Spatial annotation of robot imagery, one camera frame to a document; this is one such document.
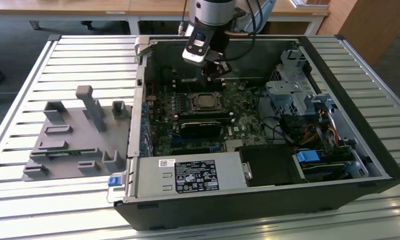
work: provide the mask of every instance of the slatted metal surface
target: slatted metal surface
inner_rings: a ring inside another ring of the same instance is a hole
[[[400,164],[398,100],[343,42],[332,37],[309,40]],[[48,42],[20,93],[21,102],[13,106],[9,122],[0,129],[0,239],[400,238],[400,185],[328,212],[137,232],[107,201],[107,176],[21,182],[45,119],[40,111],[48,100],[63,100],[68,108],[80,107],[76,87],[89,84],[103,106],[115,100],[132,104],[133,42],[132,36],[64,36],[60,41]],[[325,92],[317,75],[315,78]],[[113,193],[115,197],[121,195],[119,191]]]

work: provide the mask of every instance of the barcode sticker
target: barcode sticker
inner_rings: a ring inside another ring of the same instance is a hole
[[[127,14],[125,11],[107,11],[107,14]]]
[[[159,160],[159,167],[173,167],[175,166],[175,159],[160,159]]]

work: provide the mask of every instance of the green circuit board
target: green circuit board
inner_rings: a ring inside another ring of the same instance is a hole
[[[237,143],[244,146],[268,143],[256,111],[259,88],[240,88],[239,80],[227,80],[223,91],[200,93],[220,96],[220,111],[232,113],[232,121],[221,125],[219,136],[209,138],[181,138],[184,121],[175,119],[175,115],[192,111],[191,96],[197,93],[176,93],[169,86],[164,86],[151,96],[148,105],[155,156],[228,152],[228,140],[240,140]]]

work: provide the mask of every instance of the floor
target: floor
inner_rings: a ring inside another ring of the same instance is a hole
[[[160,24],[144,24],[140,26],[140,30],[144,34],[151,32],[176,33],[177,22],[165,23],[165,28]],[[5,75],[5,80],[0,83],[0,93],[5,93],[0,94],[0,123],[51,34],[123,34],[121,23],[117,21],[95,21],[92,25],[95,30],[87,30],[77,21],[43,21],[40,22],[41,29],[32,30],[27,21],[0,21],[0,68]],[[163,29],[172,29],[175,32],[163,32]],[[372,68],[400,97],[400,36]]]

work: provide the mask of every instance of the power supply label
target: power supply label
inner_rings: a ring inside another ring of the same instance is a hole
[[[220,190],[215,160],[176,162],[175,182],[179,194]]]

